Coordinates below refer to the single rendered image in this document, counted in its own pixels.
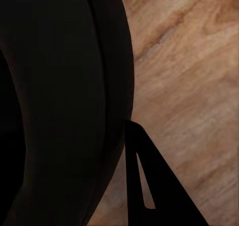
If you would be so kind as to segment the cauldron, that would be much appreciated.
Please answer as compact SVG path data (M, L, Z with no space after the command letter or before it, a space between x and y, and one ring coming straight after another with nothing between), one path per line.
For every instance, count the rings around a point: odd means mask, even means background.
M23 125L2 226L87 226L125 147L134 58L122 0L0 0L0 138Z

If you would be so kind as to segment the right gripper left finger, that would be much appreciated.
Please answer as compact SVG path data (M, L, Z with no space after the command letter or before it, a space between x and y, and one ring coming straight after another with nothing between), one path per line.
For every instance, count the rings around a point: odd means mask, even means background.
M25 152L23 125L0 138L0 226L23 183Z

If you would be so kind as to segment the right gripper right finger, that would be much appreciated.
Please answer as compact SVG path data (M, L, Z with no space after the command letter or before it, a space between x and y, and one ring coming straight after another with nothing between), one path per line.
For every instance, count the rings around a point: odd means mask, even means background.
M125 120L128 226L209 226L144 128ZM156 209L144 206L138 153Z

